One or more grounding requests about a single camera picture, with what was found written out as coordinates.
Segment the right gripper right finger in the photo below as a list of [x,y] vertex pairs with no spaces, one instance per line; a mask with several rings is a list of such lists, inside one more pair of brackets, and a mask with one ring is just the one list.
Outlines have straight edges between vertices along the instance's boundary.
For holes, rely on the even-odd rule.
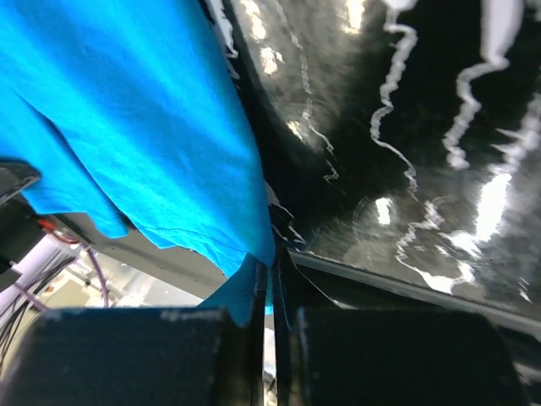
[[333,303],[286,250],[272,268],[280,405],[525,405],[505,342],[484,317],[366,292]]

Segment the blue t shirt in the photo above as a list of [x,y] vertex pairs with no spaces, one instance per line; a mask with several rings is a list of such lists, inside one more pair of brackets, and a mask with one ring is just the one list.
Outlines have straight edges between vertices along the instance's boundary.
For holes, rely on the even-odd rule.
[[208,305],[252,315],[276,253],[265,181],[200,2],[2,2],[1,154],[41,173],[35,212],[193,250],[227,276]]

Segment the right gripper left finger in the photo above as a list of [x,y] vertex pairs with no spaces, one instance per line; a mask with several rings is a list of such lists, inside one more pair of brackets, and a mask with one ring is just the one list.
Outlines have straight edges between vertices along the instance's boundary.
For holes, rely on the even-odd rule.
[[49,310],[24,335],[4,405],[259,405],[266,268],[247,256],[195,307]]

